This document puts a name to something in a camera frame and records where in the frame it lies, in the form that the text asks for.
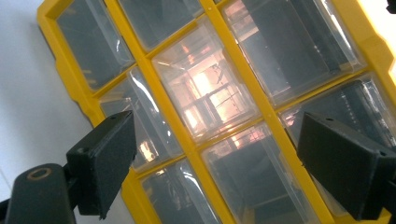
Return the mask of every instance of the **gray wall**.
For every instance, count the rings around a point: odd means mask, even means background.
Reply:
[[[65,152],[92,126],[69,99],[35,20],[42,0],[0,1],[0,201],[18,174],[39,164],[66,163]],[[104,221],[133,223],[120,196]]]

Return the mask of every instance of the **screw hole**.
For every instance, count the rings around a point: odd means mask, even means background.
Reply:
[[[45,177],[49,176],[51,172],[52,171],[50,168],[39,168],[39,169],[35,169],[32,172],[30,172],[29,175],[27,176],[27,178],[29,180],[40,180],[40,179],[44,179]]]
[[[77,149],[77,152],[83,154],[83,153],[88,152],[89,150],[90,149],[88,147],[81,147],[81,148]]]

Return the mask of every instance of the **plastic bin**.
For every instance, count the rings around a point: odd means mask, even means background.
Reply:
[[[153,58],[161,81],[196,142],[258,116],[210,22]]]
[[[119,0],[145,50],[151,50],[203,12],[197,0]]]
[[[100,89],[134,63],[103,1],[76,0],[57,23],[93,90]]]
[[[136,171],[142,171],[181,155],[182,150],[152,101],[149,87],[140,70],[136,67],[128,76],[129,79],[101,98],[101,107],[107,116],[128,109],[134,111],[138,150],[132,166]]]
[[[238,0],[222,12],[274,105],[361,67],[325,1]]]
[[[315,223],[316,216],[262,123],[203,153],[238,223]]]
[[[163,224],[221,223],[186,160],[149,176],[142,185]]]
[[[136,113],[136,223],[357,223],[293,143],[319,108],[394,146],[394,57],[359,0],[45,0],[37,20],[93,126]]]

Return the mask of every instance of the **plastic storage box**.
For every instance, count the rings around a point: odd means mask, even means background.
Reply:
[[[395,148],[393,57],[358,0],[45,0],[37,19],[93,125],[135,113],[136,223],[356,223],[296,156],[302,112]]]

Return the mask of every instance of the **transparent compartment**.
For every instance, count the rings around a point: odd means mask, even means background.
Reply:
[[[328,1],[237,0],[223,16],[274,105],[364,64]]]
[[[100,89],[134,63],[103,1],[75,0],[57,22],[93,90]]]
[[[298,146],[304,112],[318,113],[337,119],[387,148],[396,151],[394,107],[380,92],[374,75],[365,75],[296,105],[280,114],[291,140]],[[331,211],[346,213],[326,190],[318,185]]]
[[[153,58],[162,83],[196,142],[257,117],[239,74],[210,22]]]
[[[132,163],[136,171],[143,171],[182,154],[178,141],[152,100],[148,85],[138,68],[101,99],[107,116],[124,110],[134,111],[137,155]]]
[[[203,12],[197,0],[119,2],[145,50],[155,48]]]
[[[186,160],[149,176],[142,185],[163,224],[221,223]]]
[[[318,223],[264,123],[206,149],[203,158],[238,223]]]

